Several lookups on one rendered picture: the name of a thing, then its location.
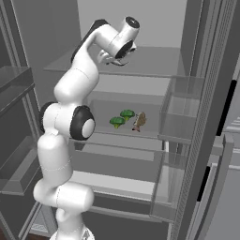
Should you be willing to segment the clear fridge door bin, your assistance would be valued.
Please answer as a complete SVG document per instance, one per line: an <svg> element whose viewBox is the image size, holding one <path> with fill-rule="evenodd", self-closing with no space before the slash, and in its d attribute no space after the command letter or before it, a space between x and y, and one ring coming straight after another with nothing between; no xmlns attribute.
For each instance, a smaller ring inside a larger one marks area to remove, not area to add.
<svg viewBox="0 0 240 240"><path fill-rule="evenodd" d="M35 86L30 67L0 68L0 116Z"/></svg>
<svg viewBox="0 0 240 240"><path fill-rule="evenodd" d="M191 144L203 85L203 78L171 78L159 112L160 140Z"/></svg>
<svg viewBox="0 0 240 240"><path fill-rule="evenodd" d="M38 169L37 143L26 136L0 168L0 193L23 196Z"/></svg>
<svg viewBox="0 0 240 240"><path fill-rule="evenodd" d="M159 152L157 177L151 197L150 216L174 222L187 158L175 153Z"/></svg>

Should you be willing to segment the glass fridge shelf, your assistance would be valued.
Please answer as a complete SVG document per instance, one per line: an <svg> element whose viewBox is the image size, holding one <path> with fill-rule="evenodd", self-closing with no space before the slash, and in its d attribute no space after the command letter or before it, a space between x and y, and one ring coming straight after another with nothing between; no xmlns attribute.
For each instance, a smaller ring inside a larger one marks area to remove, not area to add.
<svg viewBox="0 0 240 240"><path fill-rule="evenodd" d="M126 58L127 64L123 67L100 64L97 60L99 51L100 48L96 45L89 49L100 74L157 78L186 75L182 55L178 48L138 47L132 55Z"/></svg>
<svg viewBox="0 0 240 240"><path fill-rule="evenodd" d="M89 107L96 120L96 133L138 136L151 139L158 137L159 105L93 99ZM120 125L119 128L115 128L110 123L110 120L113 117L119 117L120 112L123 110L132 110L136 114L140 112L145 113L146 123L140 127L140 131L133 130L133 123L136 117L131 117L124 125Z"/></svg>
<svg viewBox="0 0 240 240"><path fill-rule="evenodd" d="M72 142L72 179L99 188L130 191L140 184L150 188L161 165L161 151Z"/></svg>

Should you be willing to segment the green broccoli floret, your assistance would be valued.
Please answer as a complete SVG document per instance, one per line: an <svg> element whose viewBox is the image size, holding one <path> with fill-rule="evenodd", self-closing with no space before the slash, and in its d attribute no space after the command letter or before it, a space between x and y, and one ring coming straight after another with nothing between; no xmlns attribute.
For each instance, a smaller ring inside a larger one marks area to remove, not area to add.
<svg viewBox="0 0 240 240"><path fill-rule="evenodd" d="M125 121L128 121L131 117L135 116L135 112L132 110L123 110L120 112L120 116L125 119Z"/></svg>
<svg viewBox="0 0 240 240"><path fill-rule="evenodd" d="M119 128L120 126L125 124L125 119L123 117L113 117L110 120L110 124L113 125L115 128Z"/></svg>

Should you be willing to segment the brown fish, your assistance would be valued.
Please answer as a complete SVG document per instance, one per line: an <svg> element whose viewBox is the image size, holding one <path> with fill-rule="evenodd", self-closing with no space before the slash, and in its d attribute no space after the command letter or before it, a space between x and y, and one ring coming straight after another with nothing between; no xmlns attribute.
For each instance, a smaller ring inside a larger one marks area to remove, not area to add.
<svg viewBox="0 0 240 240"><path fill-rule="evenodd" d="M134 122L132 129L140 131L141 126L143 126L146 123L146 120L147 120L147 118L146 118L145 113L144 112L139 112L136 115L136 121Z"/></svg>

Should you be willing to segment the grey fridge door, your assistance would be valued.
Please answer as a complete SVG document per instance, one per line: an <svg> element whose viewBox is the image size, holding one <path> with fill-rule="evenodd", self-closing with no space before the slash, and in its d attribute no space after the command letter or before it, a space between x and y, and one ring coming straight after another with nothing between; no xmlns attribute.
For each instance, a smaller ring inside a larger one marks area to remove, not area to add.
<svg viewBox="0 0 240 240"><path fill-rule="evenodd" d="M224 109L232 88L232 76L240 53L240 0L209 0L208 14L201 16L198 37L202 47L194 53L191 73L204 78L193 139L179 195L171 240L188 240L195 205L214 141L225 122Z"/></svg>
<svg viewBox="0 0 240 240"><path fill-rule="evenodd" d="M0 68L27 67L19 57L16 44L19 38L11 0L0 0ZM36 119L38 105L35 86L0 116L0 168L26 136L37 142L39 131ZM0 193L0 229L7 240L25 240L40 204L33 198L33 187L41 176L38 169L23 196Z"/></svg>

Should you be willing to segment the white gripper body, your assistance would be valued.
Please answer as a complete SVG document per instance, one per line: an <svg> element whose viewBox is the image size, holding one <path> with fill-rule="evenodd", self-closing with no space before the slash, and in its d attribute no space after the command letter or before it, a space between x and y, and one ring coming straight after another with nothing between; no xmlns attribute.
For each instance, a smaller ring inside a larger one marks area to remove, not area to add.
<svg viewBox="0 0 240 240"><path fill-rule="evenodd" d="M123 62L123 59L128 55L127 51L117 51L108 53L106 51L100 51L97 55L97 60L101 64L109 65L113 64L119 67L122 67L127 64Z"/></svg>

